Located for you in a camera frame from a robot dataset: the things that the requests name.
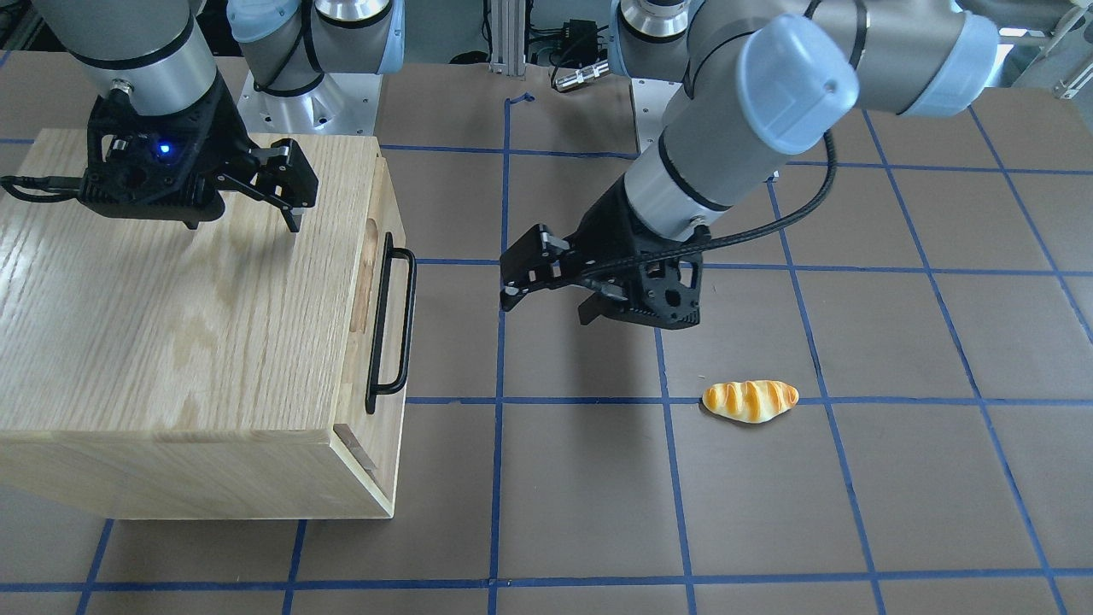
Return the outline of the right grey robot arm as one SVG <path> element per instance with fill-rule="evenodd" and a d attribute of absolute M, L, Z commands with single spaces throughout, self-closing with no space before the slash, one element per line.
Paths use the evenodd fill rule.
<path fill-rule="evenodd" d="M 296 133 L 346 127 L 337 73 L 397 73 L 402 1 L 230 1 L 231 38 L 248 62 L 263 117 L 281 139 L 250 139 L 187 1 L 38 1 L 52 33 L 97 90 L 87 164 L 78 178 L 4 176 L 24 202 L 77 200 L 106 218 L 224 214 L 223 192 L 277 208 L 289 232 L 316 206 L 319 179 Z"/>

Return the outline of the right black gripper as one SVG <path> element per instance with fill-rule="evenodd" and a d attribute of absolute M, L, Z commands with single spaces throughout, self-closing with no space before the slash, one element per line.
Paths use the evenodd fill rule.
<path fill-rule="evenodd" d="M 238 192 L 277 208 L 289 232 L 299 232 L 304 213 L 316 206 L 319 188 L 299 143 L 282 138 L 270 147 L 257 147 L 224 81 L 215 81 L 190 110 L 196 114 L 196 133 L 187 144 L 195 145 L 195 159 L 183 204 L 212 206 L 216 190 Z M 201 224 L 186 222 L 189 230 Z"/>

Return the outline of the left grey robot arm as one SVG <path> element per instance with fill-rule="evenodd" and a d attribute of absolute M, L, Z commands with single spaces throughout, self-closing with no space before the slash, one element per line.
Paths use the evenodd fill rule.
<path fill-rule="evenodd" d="M 999 42 L 951 1 L 616 1 L 613 73 L 675 81 L 663 128 L 559 237 L 534 225 L 500 257 L 500 307 L 530 293 L 590 291 L 597 318 L 700 323 L 707 249 L 757 240 L 812 213 L 834 184 L 831 130 L 853 108 L 948 117 L 988 85 Z M 828 169 L 795 213 L 713 238 L 710 226 L 796 155 L 823 143 Z"/>

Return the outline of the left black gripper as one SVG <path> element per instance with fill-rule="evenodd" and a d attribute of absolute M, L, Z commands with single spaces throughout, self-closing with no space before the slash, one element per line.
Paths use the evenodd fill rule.
<path fill-rule="evenodd" d="M 684 230 L 682 240 L 667 240 L 632 213 L 625 185 L 618 180 L 604 196 L 601 196 L 581 217 L 579 226 L 565 240 L 551 233 L 546 225 L 532 225 L 520 238 L 500 255 L 500 311 L 509 312 L 530 292 L 549 288 L 561 279 L 553 267 L 564 257 L 564 277 L 571 283 L 585 279 L 602 280 L 618 277 L 622 281 L 636 277 L 643 272 L 648 277 L 675 277 L 679 272 L 669 269 L 680 267 L 680 258 L 646 262 L 640 267 L 624 267 L 611 272 L 588 275 L 587 270 L 606 264 L 608 261 L 642 255 L 656 255 L 665 250 L 679 249 L 692 244 L 710 241 L 708 226 L 694 223 Z M 593 293 L 578 305 L 581 326 L 590 326 L 604 315 L 609 307 L 606 296 Z"/>

